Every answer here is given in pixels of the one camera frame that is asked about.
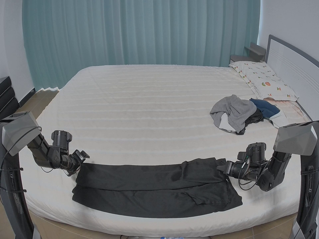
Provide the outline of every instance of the headboard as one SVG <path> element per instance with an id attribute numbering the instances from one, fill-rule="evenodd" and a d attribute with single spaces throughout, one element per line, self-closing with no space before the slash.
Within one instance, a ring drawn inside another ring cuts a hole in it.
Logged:
<path id="1" fill-rule="evenodd" d="M 319 61 L 269 35 L 265 62 L 299 96 L 297 103 L 311 120 L 319 120 Z"/>

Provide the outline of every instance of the fitted sheet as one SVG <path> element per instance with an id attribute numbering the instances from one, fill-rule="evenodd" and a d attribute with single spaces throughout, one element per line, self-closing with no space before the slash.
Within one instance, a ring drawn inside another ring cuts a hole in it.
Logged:
<path id="1" fill-rule="evenodd" d="M 195 158 L 236 161 L 248 144 L 265 142 L 272 155 L 277 129 L 265 120 L 244 135 L 219 130 L 210 117 L 221 98 L 255 98 L 231 68 L 178 65 L 116 65 L 79 71 L 45 108 L 37 121 L 51 143 L 54 130 L 73 135 L 70 152 L 85 150 L 86 162 L 109 165 L 177 164 Z M 276 102 L 289 122 L 308 121 L 291 102 Z M 72 201 L 76 175 L 44 173 L 29 149 L 20 152 L 26 201 L 36 215 L 110 234 L 148 237 L 205 237 L 246 229 L 297 212 L 300 157 L 293 155 L 285 179 L 269 192 L 257 186 L 234 188 L 243 205 L 197 217 L 151 219 L 115 215 Z"/>

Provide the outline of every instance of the curtain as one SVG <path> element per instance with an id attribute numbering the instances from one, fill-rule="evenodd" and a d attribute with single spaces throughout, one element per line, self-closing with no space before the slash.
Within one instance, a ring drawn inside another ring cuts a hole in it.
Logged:
<path id="1" fill-rule="evenodd" d="M 114 64 L 228 66 L 257 42 L 260 0 L 23 0 L 34 86 Z"/>

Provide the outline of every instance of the black furniture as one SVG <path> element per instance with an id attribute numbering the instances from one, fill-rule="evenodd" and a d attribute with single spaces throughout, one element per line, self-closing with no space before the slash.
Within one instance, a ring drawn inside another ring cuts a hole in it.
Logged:
<path id="1" fill-rule="evenodd" d="M 230 55 L 230 63 L 237 61 L 259 62 L 265 60 L 266 50 L 263 47 L 251 42 L 249 47 L 245 46 L 245 50 L 247 50 L 248 56 Z"/>
<path id="2" fill-rule="evenodd" d="M 10 77 L 0 79 L 0 119 L 3 119 L 19 108 L 18 100 L 15 98 L 14 89 L 11 86 Z"/>

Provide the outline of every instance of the pillow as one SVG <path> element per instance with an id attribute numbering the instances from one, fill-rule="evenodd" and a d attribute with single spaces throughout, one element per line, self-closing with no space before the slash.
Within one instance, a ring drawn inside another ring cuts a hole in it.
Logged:
<path id="1" fill-rule="evenodd" d="M 230 64 L 246 81 L 258 99 L 297 101 L 296 93 L 278 78 L 265 62 L 238 61 Z"/>

